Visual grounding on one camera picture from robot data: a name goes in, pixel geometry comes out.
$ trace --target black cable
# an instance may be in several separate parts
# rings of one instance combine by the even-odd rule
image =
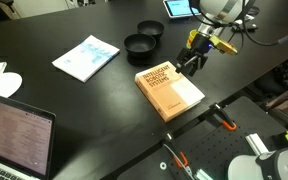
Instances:
[[[244,31],[246,33],[246,36],[248,37],[248,39],[250,39],[252,42],[254,42],[255,44],[258,44],[258,45],[261,45],[261,46],[275,46],[278,44],[278,41],[276,42],[273,42],[273,43],[263,43],[263,42],[259,42],[255,39],[253,39],[251,37],[251,35],[248,33],[247,31],[247,28],[246,28],[246,24],[245,24],[245,17],[246,16],[246,12],[245,12],[245,0],[243,0],[243,3],[242,3],[242,25],[243,25],[243,28],[244,28]]]
[[[237,51],[237,53],[239,54],[239,53],[242,52],[242,49],[243,49],[243,47],[244,47],[244,34],[243,34],[243,30],[239,27],[238,24],[234,24],[234,26],[236,27],[236,30],[237,30],[237,31],[240,31],[240,34],[241,34],[241,36],[242,36],[242,44],[241,44],[240,49]],[[233,32],[232,36],[231,36],[230,39],[227,41],[228,43],[233,39],[233,37],[235,36],[235,34],[236,34],[237,31],[234,31],[234,32]]]
[[[230,39],[229,39],[227,42],[230,42],[230,41],[233,39],[235,33],[236,33],[236,31],[233,32],[232,36],[230,37]]]
[[[206,25],[209,25],[209,26],[214,26],[213,24],[210,24],[210,23],[207,23],[207,22],[204,22],[202,21],[200,18],[198,18],[195,13],[193,12],[192,10],[192,0],[188,0],[188,4],[190,6],[190,11],[191,13],[193,14],[194,18],[197,19],[200,23],[203,23],[203,24],[206,24]]]
[[[241,33],[241,37],[242,37],[242,44],[241,44],[241,47],[240,49],[237,51],[237,54],[240,54],[242,52],[242,49],[244,47],[244,33],[243,33],[243,30],[237,26],[237,28],[239,29],[240,33]]]
[[[215,28],[219,28],[219,27],[230,27],[232,26],[232,23],[228,23],[228,24],[222,24],[219,22],[215,22],[212,19],[210,19],[209,17],[206,16],[206,14],[202,11],[201,7],[200,7],[200,0],[196,0],[197,2],[197,10],[201,13],[201,15],[207,19],[208,21],[210,21],[211,23],[213,23]]]

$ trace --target laptop screen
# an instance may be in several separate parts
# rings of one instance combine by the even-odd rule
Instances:
[[[0,103],[0,156],[46,175],[52,121]]]

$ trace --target tablet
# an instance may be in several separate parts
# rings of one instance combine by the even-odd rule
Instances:
[[[193,16],[188,1],[189,0],[163,0],[163,4],[168,16],[171,19],[175,19]],[[200,14],[197,9],[192,8],[192,10],[196,15]]]

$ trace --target white booklet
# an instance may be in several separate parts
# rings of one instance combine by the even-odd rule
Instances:
[[[53,65],[76,79],[86,82],[97,70],[119,53],[119,49],[94,36],[53,61]]]

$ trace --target screen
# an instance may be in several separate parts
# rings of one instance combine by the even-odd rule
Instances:
[[[45,175],[52,121],[0,103],[0,156]]]
[[[185,0],[166,1],[166,3],[168,4],[168,7],[169,7],[173,16],[192,14],[188,0],[186,0],[186,1]],[[198,13],[197,9],[192,8],[192,10],[195,14]]]

